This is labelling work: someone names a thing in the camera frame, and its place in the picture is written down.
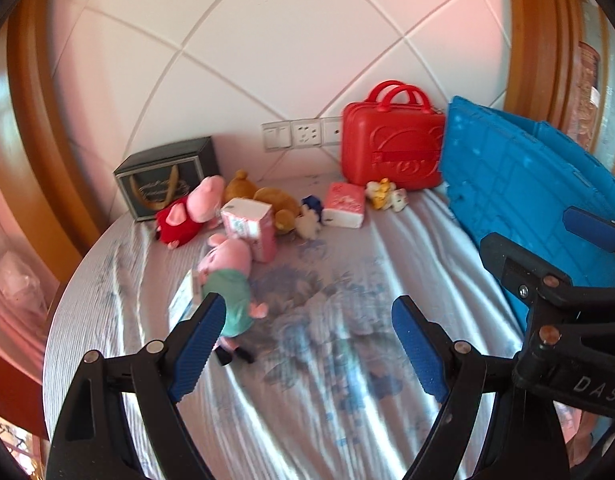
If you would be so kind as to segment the white plastic wipes packet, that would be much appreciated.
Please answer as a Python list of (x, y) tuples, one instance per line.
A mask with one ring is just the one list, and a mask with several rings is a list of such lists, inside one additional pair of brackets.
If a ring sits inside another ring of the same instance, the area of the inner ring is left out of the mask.
[(198, 281), (198, 272), (192, 269), (186, 273), (180, 287), (175, 292), (168, 309), (169, 330), (179, 322), (191, 318), (201, 304), (201, 286)]

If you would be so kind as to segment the pink tissue pack upright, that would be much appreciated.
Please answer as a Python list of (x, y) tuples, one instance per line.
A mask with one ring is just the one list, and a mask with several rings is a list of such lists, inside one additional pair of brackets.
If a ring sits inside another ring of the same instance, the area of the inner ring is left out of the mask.
[(236, 197), (222, 207), (221, 216), (227, 235), (244, 240), (254, 260), (260, 263), (274, 260), (277, 245), (270, 204)]

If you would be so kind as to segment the small blue object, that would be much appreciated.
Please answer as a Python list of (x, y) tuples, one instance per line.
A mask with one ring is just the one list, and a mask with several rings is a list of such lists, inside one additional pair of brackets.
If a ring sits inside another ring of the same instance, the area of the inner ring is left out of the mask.
[(313, 210), (317, 214), (318, 221), (321, 221), (321, 215), (323, 214), (323, 204), (321, 200), (315, 195), (308, 195), (301, 200), (302, 205), (306, 205), (307, 208)]

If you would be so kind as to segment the small yellow white figurines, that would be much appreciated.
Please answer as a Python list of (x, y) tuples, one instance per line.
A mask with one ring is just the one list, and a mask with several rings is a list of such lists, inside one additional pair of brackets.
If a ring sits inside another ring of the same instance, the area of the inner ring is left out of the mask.
[(408, 205), (407, 192), (404, 188), (397, 188), (389, 179), (369, 181), (366, 184), (365, 195), (373, 209), (402, 211)]

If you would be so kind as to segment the pig plush green shirt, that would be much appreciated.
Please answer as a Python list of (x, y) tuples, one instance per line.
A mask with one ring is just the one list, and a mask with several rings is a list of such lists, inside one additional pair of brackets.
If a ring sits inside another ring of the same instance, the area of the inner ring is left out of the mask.
[(225, 322), (214, 346), (214, 353), (222, 366), (234, 356), (249, 364), (256, 358), (242, 347), (236, 338), (250, 330), (255, 320), (268, 315), (268, 305), (253, 296), (250, 273), (253, 257), (247, 242), (223, 233), (208, 237), (209, 251), (201, 258), (197, 276), (201, 297), (220, 295), (225, 302)]

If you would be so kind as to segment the white wall socket panel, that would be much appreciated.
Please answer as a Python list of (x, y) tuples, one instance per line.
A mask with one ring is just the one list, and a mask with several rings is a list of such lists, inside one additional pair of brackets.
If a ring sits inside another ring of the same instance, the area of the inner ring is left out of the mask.
[(261, 131), (267, 152), (322, 148), (341, 143), (342, 122), (340, 117), (283, 120), (263, 124)]

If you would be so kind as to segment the blue plastic crate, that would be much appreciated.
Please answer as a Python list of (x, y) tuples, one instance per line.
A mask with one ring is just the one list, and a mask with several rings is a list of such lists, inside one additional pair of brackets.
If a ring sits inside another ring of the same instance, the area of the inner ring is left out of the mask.
[(455, 96), (440, 169), (449, 206), (475, 243), (496, 232), (577, 286), (615, 287), (615, 255), (562, 222), (570, 206), (615, 220), (615, 177), (569, 136), (547, 122)]

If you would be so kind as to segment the red plastic toy suitcase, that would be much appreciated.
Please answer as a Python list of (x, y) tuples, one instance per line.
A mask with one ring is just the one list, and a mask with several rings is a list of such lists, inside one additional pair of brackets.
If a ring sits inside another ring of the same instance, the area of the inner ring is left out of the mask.
[(445, 115), (425, 92), (400, 80), (377, 84), (363, 101), (344, 107), (340, 164), (351, 183), (387, 179), (406, 191), (442, 182)]

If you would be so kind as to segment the dark gift box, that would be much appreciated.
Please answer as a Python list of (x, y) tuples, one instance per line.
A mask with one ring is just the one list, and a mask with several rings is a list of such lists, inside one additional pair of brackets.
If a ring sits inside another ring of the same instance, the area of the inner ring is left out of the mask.
[(137, 222), (154, 220), (157, 212), (192, 192), (203, 178), (219, 173), (210, 136), (137, 152), (114, 169), (121, 195)]

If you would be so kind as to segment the wooden door frame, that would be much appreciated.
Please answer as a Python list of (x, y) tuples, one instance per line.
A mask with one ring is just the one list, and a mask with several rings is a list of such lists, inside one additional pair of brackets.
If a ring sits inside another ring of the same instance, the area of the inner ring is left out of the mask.
[(504, 110), (565, 131), (582, 67), (582, 0), (510, 1), (513, 36)]

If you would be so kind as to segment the brown teddy bear plush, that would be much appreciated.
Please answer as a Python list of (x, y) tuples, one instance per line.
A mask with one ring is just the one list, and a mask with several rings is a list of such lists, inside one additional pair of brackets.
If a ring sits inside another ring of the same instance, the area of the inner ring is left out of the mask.
[(248, 198), (270, 205), (277, 235), (288, 234), (296, 228), (296, 220), (301, 211), (298, 200), (281, 188), (259, 188), (249, 180), (246, 170), (237, 170), (234, 178), (225, 186), (223, 202), (228, 203), (233, 198)]

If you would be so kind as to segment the small pink tissue pack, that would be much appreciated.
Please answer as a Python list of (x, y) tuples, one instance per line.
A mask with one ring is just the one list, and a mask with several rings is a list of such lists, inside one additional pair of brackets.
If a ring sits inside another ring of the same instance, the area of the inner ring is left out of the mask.
[(358, 185), (333, 182), (324, 203), (323, 223), (332, 228), (359, 229), (365, 217), (365, 191)]

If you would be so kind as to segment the pig plush red dress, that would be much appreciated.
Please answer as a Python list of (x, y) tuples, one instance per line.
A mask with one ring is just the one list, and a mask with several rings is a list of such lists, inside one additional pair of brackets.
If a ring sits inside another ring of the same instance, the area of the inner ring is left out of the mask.
[(221, 222), (224, 190), (223, 177), (205, 177), (192, 192), (156, 214), (156, 240), (175, 249), (191, 242), (203, 229), (216, 228)]

